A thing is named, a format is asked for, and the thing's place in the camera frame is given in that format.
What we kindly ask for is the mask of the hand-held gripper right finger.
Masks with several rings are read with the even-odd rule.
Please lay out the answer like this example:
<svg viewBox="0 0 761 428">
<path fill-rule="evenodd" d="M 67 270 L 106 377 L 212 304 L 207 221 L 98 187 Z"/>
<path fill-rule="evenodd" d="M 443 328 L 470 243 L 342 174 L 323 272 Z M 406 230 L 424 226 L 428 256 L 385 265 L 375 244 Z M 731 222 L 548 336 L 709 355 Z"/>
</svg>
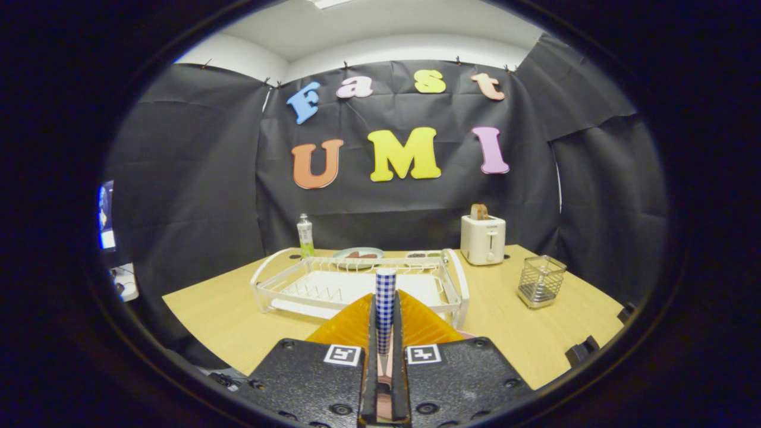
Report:
<svg viewBox="0 0 761 428">
<path fill-rule="evenodd" d="M 465 338 L 407 292 L 392 327 L 392 416 L 403 426 L 467 424 L 533 393 L 491 339 Z"/>
</svg>

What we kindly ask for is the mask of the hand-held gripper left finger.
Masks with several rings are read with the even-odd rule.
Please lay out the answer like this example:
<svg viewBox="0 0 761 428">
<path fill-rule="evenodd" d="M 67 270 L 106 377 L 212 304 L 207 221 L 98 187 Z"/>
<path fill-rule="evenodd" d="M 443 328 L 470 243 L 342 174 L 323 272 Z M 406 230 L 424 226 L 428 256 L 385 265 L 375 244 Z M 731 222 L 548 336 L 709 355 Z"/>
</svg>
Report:
<svg viewBox="0 0 761 428">
<path fill-rule="evenodd" d="M 247 377 L 247 400 L 306 426 L 377 421 L 375 296 L 365 295 L 312 341 L 283 338 Z"/>
</svg>

